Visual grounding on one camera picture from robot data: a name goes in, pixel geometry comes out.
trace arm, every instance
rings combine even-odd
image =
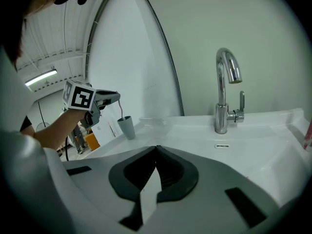
[[[69,109],[47,128],[35,133],[34,128],[29,126],[21,133],[37,139],[42,147],[56,150],[78,122],[84,118],[85,113],[84,110]]]

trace black shirt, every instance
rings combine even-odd
[[[29,118],[26,116],[25,120],[23,121],[23,124],[21,125],[21,128],[20,128],[20,132],[23,131],[25,128],[31,126],[31,122],[29,120]]]

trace sink drain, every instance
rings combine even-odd
[[[218,149],[228,149],[230,145],[229,144],[216,144],[214,145],[214,147]]]

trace ceiling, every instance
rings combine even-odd
[[[52,69],[58,72],[29,86],[37,99],[61,90],[69,78],[85,79],[86,49],[101,2],[87,0],[80,6],[76,0],[69,0],[27,19],[18,75],[27,82]]]

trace faucet handle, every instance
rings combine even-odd
[[[245,108],[245,92],[240,91],[240,94],[239,94],[239,110],[244,111],[244,108]]]
[[[242,123],[245,118],[245,93],[244,91],[240,91],[239,94],[239,109],[235,110],[235,122]]]

